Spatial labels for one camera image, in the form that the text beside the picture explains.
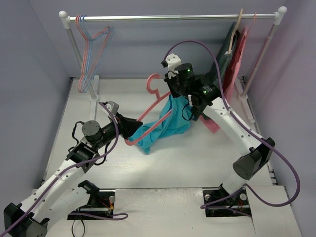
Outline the pink plastic hanger front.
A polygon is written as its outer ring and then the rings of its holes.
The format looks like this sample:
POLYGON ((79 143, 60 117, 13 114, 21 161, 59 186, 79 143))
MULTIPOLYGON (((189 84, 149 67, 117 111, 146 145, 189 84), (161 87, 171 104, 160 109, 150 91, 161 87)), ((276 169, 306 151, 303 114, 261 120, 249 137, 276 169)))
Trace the pink plastic hanger front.
MULTIPOLYGON (((138 118, 138 121, 142 121, 153 108, 155 108, 161 101, 163 101, 165 98, 167 98, 171 94, 171 92, 169 91, 169 92, 166 92, 165 94, 161 95, 158 88, 152 89, 151 83, 155 79, 160 79, 160 75, 152 74, 147 78, 146 90, 148 93, 155 95, 156 100, 142 113, 142 115, 138 118)), ((125 144, 127 144, 128 146, 136 145, 139 141, 143 140, 147 135, 149 135, 155 128, 157 128, 163 121, 165 121, 171 115, 171 112, 172 112, 172 110, 170 109, 162 118, 160 118, 152 127, 150 127, 138 139, 136 139, 134 141, 130 141, 129 139, 126 139, 125 144)))

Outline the teal t shirt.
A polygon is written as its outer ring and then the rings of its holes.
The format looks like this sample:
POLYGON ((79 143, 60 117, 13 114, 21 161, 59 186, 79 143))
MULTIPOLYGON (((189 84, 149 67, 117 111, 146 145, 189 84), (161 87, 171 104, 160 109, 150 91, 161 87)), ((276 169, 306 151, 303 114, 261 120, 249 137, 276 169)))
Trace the teal t shirt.
POLYGON ((174 98, 170 95, 160 112, 159 119, 163 118, 168 112, 171 112, 170 116, 154 128, 151 133, 140 140, 137 146, 148 155, 151 151, 151 147, 158 139, 186 132, 191 126, 189 118, 192 113, 190 109, 191 106, 188 105, 186 98, 182 96, 174 98))

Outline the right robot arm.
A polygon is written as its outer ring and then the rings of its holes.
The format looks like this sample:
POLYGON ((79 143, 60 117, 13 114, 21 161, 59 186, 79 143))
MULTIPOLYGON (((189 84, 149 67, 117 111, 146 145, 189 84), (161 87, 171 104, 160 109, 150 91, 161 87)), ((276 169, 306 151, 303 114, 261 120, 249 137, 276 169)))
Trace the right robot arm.
POLYGON ((219 81, 205 81, 205 76, 194 75, 191 68, 165 74, 172 96, 182 96, 191 106, 194 119, 202 114, 211 118, 229 136, 240 154, 233 163, 233 172, 220 185, 226 194, 233 194, 264 167, 271 158, 275 142, 264 139, 235 114, 227 100, 222 97, 219 81))

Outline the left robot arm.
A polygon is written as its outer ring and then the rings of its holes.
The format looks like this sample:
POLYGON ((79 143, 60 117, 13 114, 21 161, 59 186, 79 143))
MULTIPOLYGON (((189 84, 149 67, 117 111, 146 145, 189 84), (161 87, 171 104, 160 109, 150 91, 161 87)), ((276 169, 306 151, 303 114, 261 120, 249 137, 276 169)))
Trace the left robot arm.
POLYGON ((114 115, 104 127, 94 120, 82 123, 83 138, 70 149, 57 171, 28 198, 4 209, 5 231, 1 235, 44 237, 72 211, 94 202, 99 188, 93 183, 84 180, 72 191, 71 185, 95 164, 99 149, 118 141, 119 136, 128 139, 141 126, 141 121, 121 114, 114 115))

